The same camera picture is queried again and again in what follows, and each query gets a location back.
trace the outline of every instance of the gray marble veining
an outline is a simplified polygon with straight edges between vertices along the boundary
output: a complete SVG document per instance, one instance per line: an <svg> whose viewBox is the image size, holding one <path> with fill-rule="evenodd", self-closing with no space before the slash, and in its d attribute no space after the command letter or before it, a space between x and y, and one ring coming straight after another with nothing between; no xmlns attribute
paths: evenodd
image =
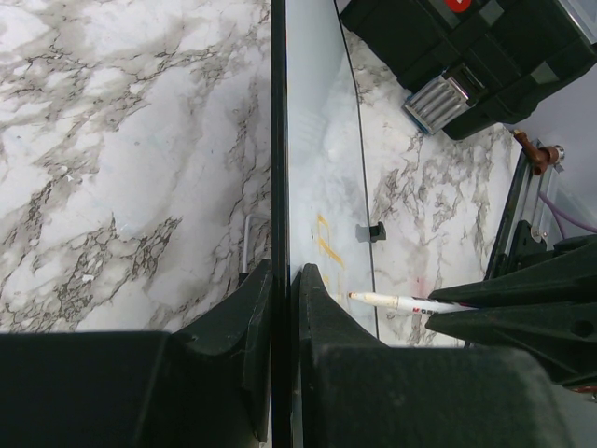
<svg viewBox="0 0 597 448"><path fill-rule="evenodd" d="M269 211L269 3L0 9L0 329L180 328Z"/></svg>
<svg viewBox="0 0 597 448"><path fill-rule="evenodd" d="M345 33L360 90L371 222L388 233L373 246L377 291L427 297L481 280L520 147L502 125L461 142L423 135L401 109L409 93ZM427 331L421 315L378 309L378 318L389 344L460 344Z"/></svg>
<svg viewBox="0 0 597 448"><path fill-rule="evenodd" d="M0 330L179 329L226 297L243 220L270 208L270 9L261 0L0 6ZM422 137L348 34L380 292L482 275L516 150L499 127ZM251 258L269 254L267 224ZM380 313L389 343L437 343Z"/></svg>

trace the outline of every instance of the gray wall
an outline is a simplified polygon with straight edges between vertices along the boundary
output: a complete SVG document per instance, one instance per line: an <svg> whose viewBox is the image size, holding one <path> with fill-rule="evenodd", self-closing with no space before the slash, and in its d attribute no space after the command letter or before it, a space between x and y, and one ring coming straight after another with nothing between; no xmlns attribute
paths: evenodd
<svg viewBox="0 0 597 448"><path fill-rule="evenodd" d="M566 149L562 183L597 216L597 66L516 127L544 145Z"/></svg>

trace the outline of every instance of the black clip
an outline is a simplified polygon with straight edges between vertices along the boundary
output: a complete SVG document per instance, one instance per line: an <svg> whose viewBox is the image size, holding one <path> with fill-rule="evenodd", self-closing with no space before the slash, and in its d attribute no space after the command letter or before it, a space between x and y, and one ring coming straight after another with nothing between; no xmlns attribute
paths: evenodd
<svg viewBox="0 0 597 448"><path fill-rule="evenodd" d="M378 241L385 241L387 238L387 234L385 233L385 226L382 222L378 222L377 226L369 227L369 236L371 238L372 243L376 243Z"/></svg>

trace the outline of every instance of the small black object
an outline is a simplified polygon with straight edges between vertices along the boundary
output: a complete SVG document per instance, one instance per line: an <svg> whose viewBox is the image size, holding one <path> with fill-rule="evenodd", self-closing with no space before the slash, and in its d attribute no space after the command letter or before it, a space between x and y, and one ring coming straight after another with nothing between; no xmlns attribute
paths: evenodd
<svg viewBox="0 0 597 448"><path fill-rule="evenodd" d="M241 287L243 281L246 280L246 277L249 276L249 273L239 273L239 284L237 287Z"/></svg>
<svg viewBox="0 0 597 448"><path fill-rule="evenodd" d="M385 241L387 234L385 233L385 226L380 221L377 226L369 227L369 235L371 235L371 242L376 243L378 241Z"/></svg>

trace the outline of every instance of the white marker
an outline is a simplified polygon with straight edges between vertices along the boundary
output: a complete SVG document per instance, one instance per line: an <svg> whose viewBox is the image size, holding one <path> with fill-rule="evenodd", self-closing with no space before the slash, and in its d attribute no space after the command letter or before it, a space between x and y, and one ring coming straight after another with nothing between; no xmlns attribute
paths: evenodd
<svg viewBox="0 0 597 448"><path fill-rule="evenodd" d="M348 297L369 305L403 311L410 315L434 315L435 313L453 313L475 309L457 303L418 299L411 296L384 296L375 292L349 292Z"/></svg>

